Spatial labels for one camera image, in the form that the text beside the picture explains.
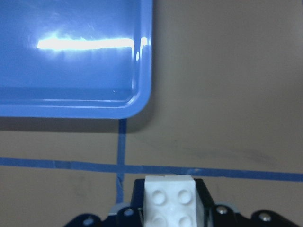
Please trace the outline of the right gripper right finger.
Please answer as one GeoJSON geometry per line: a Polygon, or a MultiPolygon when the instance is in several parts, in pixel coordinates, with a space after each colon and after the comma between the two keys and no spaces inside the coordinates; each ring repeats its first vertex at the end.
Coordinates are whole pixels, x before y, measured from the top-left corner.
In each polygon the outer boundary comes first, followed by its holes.
{"type": "Polygon", "coordinates": [[[195,178],[194,181],[196,183],[198,202],[201,204],[204,210],[210,210],[215,205],[215,202],[206,184],[202,179],[195,178]]]}

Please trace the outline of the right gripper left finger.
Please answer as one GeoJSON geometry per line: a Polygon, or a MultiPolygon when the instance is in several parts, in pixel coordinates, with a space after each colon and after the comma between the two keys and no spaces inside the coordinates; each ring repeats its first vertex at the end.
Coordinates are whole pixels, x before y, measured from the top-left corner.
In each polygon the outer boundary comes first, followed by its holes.
{"type": "Polygon", "coordinates": [[[130,205],[134,208],[143,208],[145,179],[136,179],[131,197],[130,205]]]}

